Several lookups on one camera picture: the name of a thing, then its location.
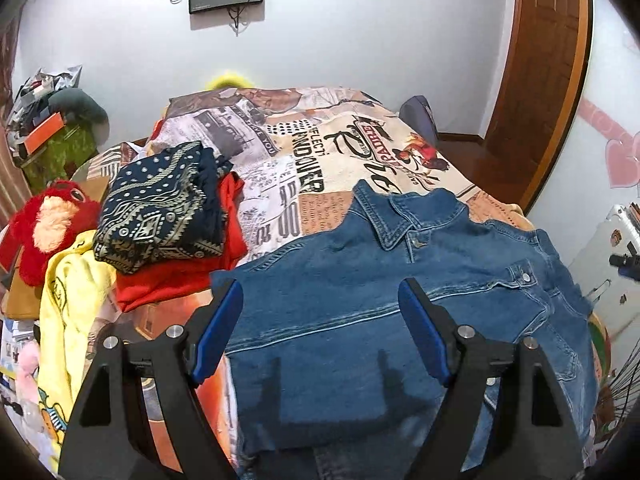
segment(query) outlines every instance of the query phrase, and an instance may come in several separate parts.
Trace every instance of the blue gripper pad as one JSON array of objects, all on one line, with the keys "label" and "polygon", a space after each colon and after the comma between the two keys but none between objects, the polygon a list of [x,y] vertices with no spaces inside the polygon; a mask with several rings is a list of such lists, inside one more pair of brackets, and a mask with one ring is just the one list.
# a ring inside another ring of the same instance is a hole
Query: blue gripper pad
[{"label": "blue gripper pad", "polygon": [[[413,278],[410,280],[420,287]],[[408,280],[402,280],[398,287],[398,305],[427,372],[447,386],[453,375],[447,365],[446,345]]]},{"label": "blue gripper pad", "polygon": [[191,373],[196,384],[202,384],[218,368],[222,353],[242,312],[243,303],[242,286],[234,280],[196,347],[196,363]]}]

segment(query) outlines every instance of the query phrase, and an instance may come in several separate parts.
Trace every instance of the white wall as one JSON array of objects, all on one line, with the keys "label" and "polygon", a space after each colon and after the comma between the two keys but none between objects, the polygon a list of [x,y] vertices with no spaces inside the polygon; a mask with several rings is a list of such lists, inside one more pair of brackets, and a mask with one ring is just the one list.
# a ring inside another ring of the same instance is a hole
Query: white wall
[{"label": "white wall", "polygon": [[224,10],[190,17],[187,0],[29,0],[14,83],[82,63],[81,87],[110,116],[106,144],[146,136],[169,97],[226,70],[262,88],[351,86],[394,110],[424,94],[440,130],[477,134],[504,4],[266,0],[236,37]]},{"label": "white wall", "polygon": [[[640,54],[609,0],[593,0],[593,38],[582,96],[634,135],[640,130]],[[638,201],[638,188],[611,189],[607,139],[576,116],[529,219],[545,229],[565,264],[590,240],[614,204]]]},{"label": "white wall", "polygon": [[515,11],[516,0],[504,0],[504,12],[502,16],[502,34],[500,36],[500,47],[498,57],[495,62],[494,78],[489,88],[489,95],[482,115],[480,129],[478,134],[484,139],[489,129],[491,116],[494,114],[495,103],[500,93],[500,85],[502,84],[502,76],[504,75],[504,67],[507,64],[507,54],[509,53],[509,44],[511,43],[511,29],[513,28],[513,13]]}]

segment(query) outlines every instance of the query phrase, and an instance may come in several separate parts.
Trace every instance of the yellow plush toy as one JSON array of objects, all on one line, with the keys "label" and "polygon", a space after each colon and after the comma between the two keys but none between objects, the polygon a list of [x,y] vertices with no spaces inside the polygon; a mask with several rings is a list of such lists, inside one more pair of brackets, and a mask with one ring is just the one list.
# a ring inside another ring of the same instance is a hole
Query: yellow plush toy
[{"label": "yellow plush toy", "polygon": [[253,88],[254,85],[246,78],[234,72],[225,72],[207,84],[206,90],[219,90],[221,88]]}]

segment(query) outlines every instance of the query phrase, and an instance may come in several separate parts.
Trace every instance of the metal button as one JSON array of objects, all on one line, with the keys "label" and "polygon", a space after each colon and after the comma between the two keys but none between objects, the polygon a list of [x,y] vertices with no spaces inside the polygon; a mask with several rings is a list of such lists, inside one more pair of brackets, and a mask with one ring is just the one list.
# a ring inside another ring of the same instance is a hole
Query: metal button
[{"label": "metal button", "polygon": [[420,240],[418,240],[418,238],[414,238],[413,240],[411,240],[411,243],[414,245],[416,249],[420,249],[421,247],[424,247],[427,244],[426,242],[421,242]]}]

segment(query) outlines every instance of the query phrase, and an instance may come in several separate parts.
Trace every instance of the newspaper print blanket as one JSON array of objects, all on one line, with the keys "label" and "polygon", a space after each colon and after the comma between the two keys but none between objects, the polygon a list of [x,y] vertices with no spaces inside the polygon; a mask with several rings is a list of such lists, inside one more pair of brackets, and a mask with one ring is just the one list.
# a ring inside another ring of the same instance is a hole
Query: newspaper print blanket
[{"label": "newspaper print blanket", "polygon": [[[471,207],[492,200],[478,196],[395,113],[357,90],[225,89],[174,98],[145,153],[187,140],[219,150],[245,181],[238,215],[249,252],[241,264],[336,227],[361,178],[382,193],[445,187]],[[517,206],[496,204],[491,216],[529,227]]]}]

